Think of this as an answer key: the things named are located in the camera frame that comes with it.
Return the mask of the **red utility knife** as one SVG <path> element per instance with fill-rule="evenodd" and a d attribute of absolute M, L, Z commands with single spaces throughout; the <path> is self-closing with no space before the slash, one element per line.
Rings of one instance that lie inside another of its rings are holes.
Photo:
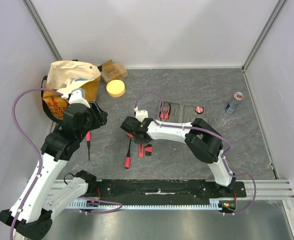
<path fill-rule="evenodd" d="M 145 155 L 145 148 L 144 148 L 144 144 L 139 144 L 138 145 L 138 156 L 140 158 L 143 158 Z"/>

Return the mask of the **large red screwdriver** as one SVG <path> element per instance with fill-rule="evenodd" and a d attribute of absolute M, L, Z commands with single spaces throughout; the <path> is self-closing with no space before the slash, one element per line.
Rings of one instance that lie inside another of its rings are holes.
<path fill-rule="evenodd" d="M 128 149 L 127 149 L 126 158 L 124 162 L 125 169 L 129 169 L 131 166 L 131 143 L 132 143 L 132 138 L 129 139 Z"/>

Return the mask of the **red black pliers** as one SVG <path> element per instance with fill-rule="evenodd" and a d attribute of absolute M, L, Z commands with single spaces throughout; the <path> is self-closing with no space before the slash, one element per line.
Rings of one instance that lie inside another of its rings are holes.
<path fill-rule="evenodd" d="M 164 112 L 164 109 L 162 109 L 162 110 L 160 111 L 159 118 L 160 118 L 161 120 L 168 120 L 168 119 L 170 118 L 171 109 L 172 109 L 172 107 L 171 107 L 171 104 L 169 103 L 169 104 L 167 105 L 166 112 Z"/>

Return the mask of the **grey plastic tool case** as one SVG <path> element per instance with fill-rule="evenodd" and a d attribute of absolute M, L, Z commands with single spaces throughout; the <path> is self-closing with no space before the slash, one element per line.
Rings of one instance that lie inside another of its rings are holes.
<path fill-rule="evenodd" d="M 174 101 L 164 101 L 163 111 L 167 111 L 168 104 L 171 104 L 171 112 L 169 119 L 161 120 L 158 114 L 157 120 L 167 123 L 188 123 L 193 122 L 196 118 L 203 119 L 207 123 L 209 122 L 206 115 L 206 108 L 203 104 L 193 104 L 193 103 L 181 103 Z M 198 106 L 204 107 L 205 111 L 203 114 L 197 114 L 195 108 Z"/>

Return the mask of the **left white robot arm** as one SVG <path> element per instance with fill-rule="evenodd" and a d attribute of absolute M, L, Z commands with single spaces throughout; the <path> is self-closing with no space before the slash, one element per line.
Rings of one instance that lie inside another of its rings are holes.
<path fill-rule="evenodd" d="M 46 199 L 54 181 L 80 148 L 86 134 L 107 123 L 107 112 L 95 101 L 72 103 L 63 120 L 46 136 L 40 151 L 41 162 L 35 167 L 23 193 L 10 208 L 0 212 L 0 221 L 20 235 L 41 240 L 49 232 L 55 217 L 78 197 L 93 196 L 97 191 L 96 176 L 81 170 L 73 180 L 51 199 Z"/>

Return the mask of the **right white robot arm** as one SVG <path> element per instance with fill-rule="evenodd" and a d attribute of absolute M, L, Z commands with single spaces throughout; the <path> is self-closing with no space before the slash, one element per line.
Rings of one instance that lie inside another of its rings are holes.
<path fill-rule="evenodd" d="M 216 191 L 222 197 L 234 191 L 235 174 L 227 165 L 225 154 L 231 144 L 224 139 L 204 119 L 196 118 L 193 122 L 168 123 L 152 118 L 128 116 L 120 128 L 133 136 L 138 144 L 151 141 L 168 140 L 186 144 L 192 154 L 208 165 L 215 181 Z"/>

